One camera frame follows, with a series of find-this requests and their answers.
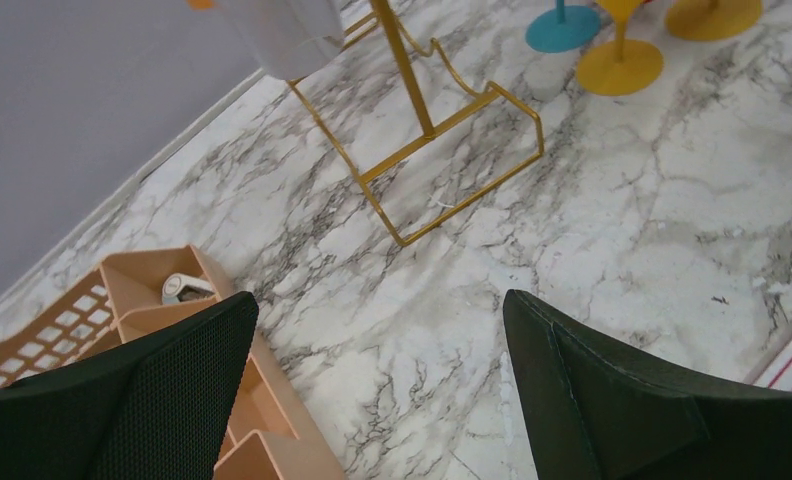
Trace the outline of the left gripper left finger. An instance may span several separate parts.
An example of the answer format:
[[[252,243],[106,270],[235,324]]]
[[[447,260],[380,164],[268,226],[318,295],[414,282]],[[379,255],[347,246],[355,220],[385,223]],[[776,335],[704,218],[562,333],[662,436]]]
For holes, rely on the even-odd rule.
[[[239,292],[0,389],[0,479],[210,479],[256,330]]]

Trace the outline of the yellow wine glass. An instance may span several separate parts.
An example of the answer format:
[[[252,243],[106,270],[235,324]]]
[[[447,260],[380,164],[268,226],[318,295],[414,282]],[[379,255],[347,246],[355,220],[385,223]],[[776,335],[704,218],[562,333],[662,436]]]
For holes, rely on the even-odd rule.
[[[614,22],[615,38],[591,48],[579,61],[576,79],[584,90],[603,96],[640,91],[662,73],[664,57],[652,43],[628,39],[628,22],[644,0],[599,0]]]
[[[761,0],[678,0],[667,11],[667,31],[689,41],[718,41],[750,29],[761,17]]]

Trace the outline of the clear wine glass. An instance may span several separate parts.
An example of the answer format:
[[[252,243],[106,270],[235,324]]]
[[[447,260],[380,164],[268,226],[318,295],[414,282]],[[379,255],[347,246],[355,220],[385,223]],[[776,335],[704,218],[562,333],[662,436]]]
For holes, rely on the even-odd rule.
[[[291,81],[327,66],[345,45],[339,3],[332,0],[228,0],[220,11],[264,72]]]

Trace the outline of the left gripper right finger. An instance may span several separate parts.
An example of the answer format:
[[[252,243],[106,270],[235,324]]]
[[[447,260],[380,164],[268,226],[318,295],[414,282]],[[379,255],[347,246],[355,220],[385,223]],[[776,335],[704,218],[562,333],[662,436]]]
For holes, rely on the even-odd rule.
[[[503,322],[542,479],[792,479],[792,392],[671,363],[510,290]]]

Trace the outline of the blue wine glass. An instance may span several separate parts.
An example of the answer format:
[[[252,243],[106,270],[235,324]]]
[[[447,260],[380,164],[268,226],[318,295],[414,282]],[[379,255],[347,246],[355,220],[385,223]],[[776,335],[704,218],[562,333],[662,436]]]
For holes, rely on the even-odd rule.
[[[600,31],[601,19],[591,7],[567,6],[558,0],[554,9],[538,16],[527,28],[525,41],[542,53],[561,53],[579,49]]]

